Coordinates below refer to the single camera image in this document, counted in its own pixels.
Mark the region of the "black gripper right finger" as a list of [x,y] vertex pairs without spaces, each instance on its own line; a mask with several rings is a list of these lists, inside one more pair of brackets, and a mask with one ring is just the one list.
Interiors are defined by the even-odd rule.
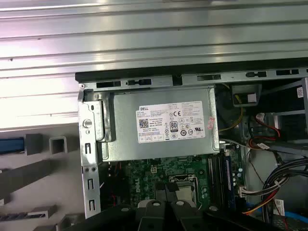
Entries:
[[176,192],[179,190],[176,183],[166,184],[166,199],[177,221],[170,228],[172,231],[275,231],[276,227],[266,224],[231,210],[211,206],[199,210],[191,206],[192,201],[178,199]]

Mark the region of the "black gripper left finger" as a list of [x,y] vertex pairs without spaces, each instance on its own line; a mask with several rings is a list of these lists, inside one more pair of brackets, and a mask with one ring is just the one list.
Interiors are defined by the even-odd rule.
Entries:
[[137,208],[118,204],[75,225],[66,231],[161,231],[165,224],[166,185],[155,184],[155,198],[140,201]]

